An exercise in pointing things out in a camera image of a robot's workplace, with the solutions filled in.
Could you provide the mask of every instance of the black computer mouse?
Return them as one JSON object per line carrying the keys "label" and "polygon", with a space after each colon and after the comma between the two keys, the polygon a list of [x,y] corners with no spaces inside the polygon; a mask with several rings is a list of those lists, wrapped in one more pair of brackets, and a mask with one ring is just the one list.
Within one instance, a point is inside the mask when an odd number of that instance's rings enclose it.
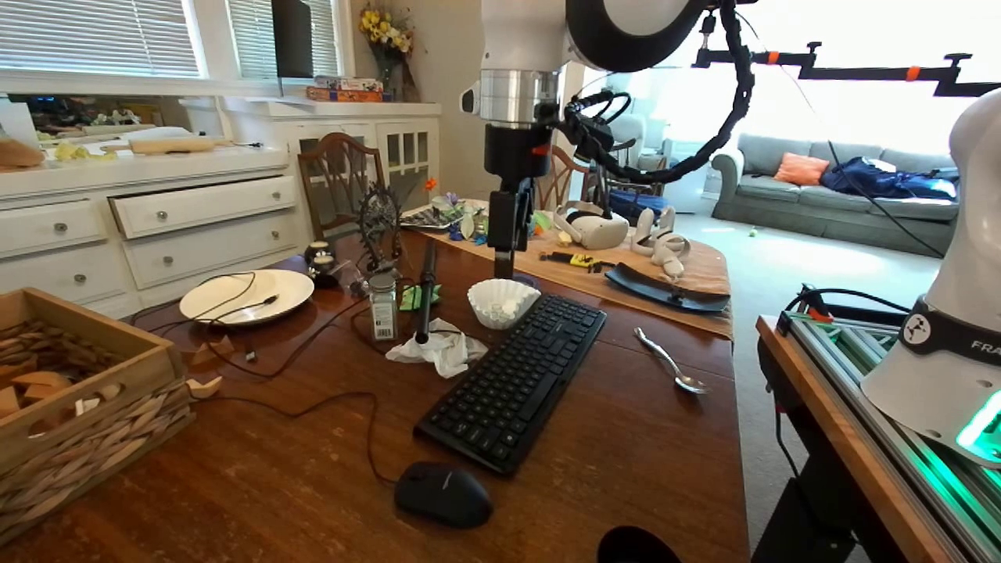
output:
{"label": "black computer mouse", "polygon": [[467,468],[447,464],[414,464],[398,480],[394,499],[453,528],[472,528],[491,519],[491,490]]}

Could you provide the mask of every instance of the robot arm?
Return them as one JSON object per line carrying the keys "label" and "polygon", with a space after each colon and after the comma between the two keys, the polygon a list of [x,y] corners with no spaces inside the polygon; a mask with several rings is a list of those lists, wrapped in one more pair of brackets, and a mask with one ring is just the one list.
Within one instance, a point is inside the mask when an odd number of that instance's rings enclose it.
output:
{"label": "robot arm", "polygon": [[[580,154],[631,182],[677,182],[725,143],[750,102],[750,56],[738,42],[738,0],[483,0],[483,78],[467,93],[467,112],[484,122],[484,170],[502,177],[491,190],[487,243],[494,274],[512,274],[512,252],[525,248],[533,182],[548,173],[552,130],[560,127]],[[607,122],[584,109],[607,102],[600,93],[565,102],[560,116],[560,65],[583,60],[611,73],[637,73],[666,60],[706,9],[724,9],[728,48],[738,60],[735,109],[719,135],[690,160],[641,176],[611,155]]]}

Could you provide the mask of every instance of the white bowl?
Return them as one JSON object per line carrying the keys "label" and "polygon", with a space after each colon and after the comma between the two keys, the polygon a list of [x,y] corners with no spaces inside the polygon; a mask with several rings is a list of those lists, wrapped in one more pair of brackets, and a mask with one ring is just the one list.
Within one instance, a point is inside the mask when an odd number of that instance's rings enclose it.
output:
{"label": "white bowl", "polygon": [[484,279],[467,289],[479,324],[503,331],[539,299],[539,287],[512,279]]}

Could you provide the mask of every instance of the white plate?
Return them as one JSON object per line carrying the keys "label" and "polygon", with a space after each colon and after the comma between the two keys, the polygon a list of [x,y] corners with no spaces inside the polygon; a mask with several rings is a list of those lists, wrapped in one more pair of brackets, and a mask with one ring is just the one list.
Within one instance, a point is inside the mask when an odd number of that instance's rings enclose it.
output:
{"label": "white plate", "polygon": [[312,279],[291,270],[256,270],[210,279],[180,298],[180,316],[203,324],[255,324],[312,298]]}

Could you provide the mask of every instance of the wooden cutting board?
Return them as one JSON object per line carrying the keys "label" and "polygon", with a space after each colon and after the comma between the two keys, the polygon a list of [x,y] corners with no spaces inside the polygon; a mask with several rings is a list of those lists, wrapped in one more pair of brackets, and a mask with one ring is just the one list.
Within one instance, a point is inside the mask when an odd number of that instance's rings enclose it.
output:
{"label": "wooden cutting board", "polygon": [[[494,249],[484,243],[452,240],[447,233],[431,233],[431,230],[430,230],[430,237],[452,243],[452,248],[460,248],[467,252],[494,258]],[[528,240],[528,249],[515,252],[512,264],[521,274],[539,274],[544,282],[556,282],[556,284],[576,287],[583,293],[641,310],[649,316],[660,316],[660,318],[681,322],[681,324],[719,335],[719,336],[732,336],[728,311],[725,316],[697,316],[697,311],[651,303],[643,298],[621,289],[617,284],[611,284],[604,279],[604,273],[589,273],[589,270],[576,270],[565,261],[541,258],[541,252],[548,252],[548,249],[584,252],[584,255],[594,255],[604,261],[625,261],[651,279],[664,279],[664,270],[655,264],[651,255],[631,252],[625,243],[614,248],[614,249],[583,249],[583,248],[565,248],[565,243],[555,243],[555,240]],[[728,298],[725,255],[715,248],[690,240],[684,264],[688,264],[684,279],[672,282],[680,289]]]}

